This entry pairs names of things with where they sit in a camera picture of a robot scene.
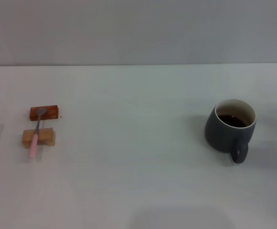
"gray wall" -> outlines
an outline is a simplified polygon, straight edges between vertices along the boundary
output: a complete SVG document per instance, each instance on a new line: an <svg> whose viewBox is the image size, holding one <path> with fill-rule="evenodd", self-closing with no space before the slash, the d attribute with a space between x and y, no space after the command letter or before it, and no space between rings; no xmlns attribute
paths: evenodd
<svg viewBox="0 0 277 229"><path fill-rule="evenodd" d="M0 0L0 65L277 62L277 0Z"/></svg>

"dark wooden block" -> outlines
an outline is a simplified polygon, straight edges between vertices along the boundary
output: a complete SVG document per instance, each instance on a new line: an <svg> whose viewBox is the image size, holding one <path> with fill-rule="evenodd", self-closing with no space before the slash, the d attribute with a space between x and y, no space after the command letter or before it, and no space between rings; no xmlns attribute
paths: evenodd
<svg viewBox="0 0 277 229"><path fill-rule="evenodd" d="M59 109L58 106L38 106L38 107L32 107L30 108L30 115L29 118L32 121L38 121L38 115L37 110L39 108L45 107L47 109L46 113L42 115L41 120L47 120L47 119L55 119L59 117Z"/></svg>

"mug handle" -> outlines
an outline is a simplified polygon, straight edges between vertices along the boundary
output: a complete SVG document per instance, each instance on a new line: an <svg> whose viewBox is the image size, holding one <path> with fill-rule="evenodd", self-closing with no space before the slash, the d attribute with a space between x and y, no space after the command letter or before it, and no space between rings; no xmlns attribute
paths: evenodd
<svg viewBox="0 0 277 229"><path fill-rule="evenodd" d="M248 153L248 144L236 141L230 150L231 158L236 164L243 163Z"/></svg>

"spoon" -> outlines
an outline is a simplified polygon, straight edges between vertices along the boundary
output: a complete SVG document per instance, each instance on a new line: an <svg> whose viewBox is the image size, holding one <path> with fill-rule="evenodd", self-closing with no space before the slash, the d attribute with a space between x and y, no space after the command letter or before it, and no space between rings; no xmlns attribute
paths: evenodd
<svg viewBox="0 0 277 229"><path fill-rule="evenodd" d="M37 154L37 143L38 143L38 138L39 138L39 126L40 126L40 119L42 117L43 114L45 114L47 111L46 108L39 108L37 110L37 115L38 115L38 124L37 127L35 129L33 138L32 138L32 144L30 145L30 149L29 149L29 157L30 158L34 158Z"/></svg>

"light wooden block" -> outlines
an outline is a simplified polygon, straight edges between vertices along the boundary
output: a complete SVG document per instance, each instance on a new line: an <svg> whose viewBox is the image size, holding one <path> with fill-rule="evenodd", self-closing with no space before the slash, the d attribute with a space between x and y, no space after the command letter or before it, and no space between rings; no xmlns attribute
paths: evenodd
<svg viewBox="0 0 277 229"><path fill-rule="evenodd" d="M29 148L32 142L32 137L35 130L24 130L22 143L25 148ZM56 134L52 128L44 128L39 130L38 145L54 146Z"/></svg>

